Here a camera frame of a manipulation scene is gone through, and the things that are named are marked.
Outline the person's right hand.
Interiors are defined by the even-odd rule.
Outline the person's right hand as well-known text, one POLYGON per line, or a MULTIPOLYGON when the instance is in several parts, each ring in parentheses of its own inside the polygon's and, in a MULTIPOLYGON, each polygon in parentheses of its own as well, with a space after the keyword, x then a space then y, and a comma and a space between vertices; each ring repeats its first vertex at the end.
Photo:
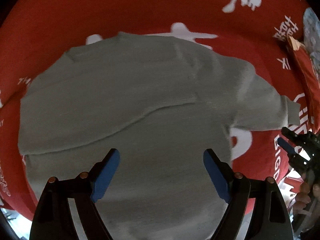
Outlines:
POLYGON ((295 197, 295 204, 293 205, 293 214, 302 213, 302 210, 306 207, 307 204, 311 202, 311 198, 309 197, 309 193, 312 191, 313 196, 319 200, 319 184, 314 184, 311 188, 310 185, 304 181, 300 186, 300 191, 297 193, 295 197))

